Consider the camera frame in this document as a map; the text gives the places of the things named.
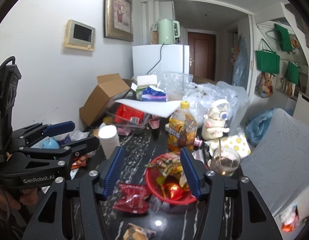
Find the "left hand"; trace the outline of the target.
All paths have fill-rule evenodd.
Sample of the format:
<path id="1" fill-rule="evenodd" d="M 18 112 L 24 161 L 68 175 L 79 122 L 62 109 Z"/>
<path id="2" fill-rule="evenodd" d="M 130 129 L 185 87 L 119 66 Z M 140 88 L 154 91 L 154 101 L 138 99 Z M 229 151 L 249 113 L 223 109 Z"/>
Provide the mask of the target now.
<path id="1" fill-rule="evenodd" d="M 0 207 L 3 208 L 4 210 L 7 210 L 4 197 L 6 197 L 9 206 L 15 210 L 19 210 L 21 208 L 21 204 L 27 206 L 33 206 L 38 202 L 37 189 L 23 190 L 22 193 L 20 193 L 20 195 L 17 195 L 16 193 L 11 195 L 6 190 L 2 190 L 2 192 L 3 194 L 0 192 Z"/>

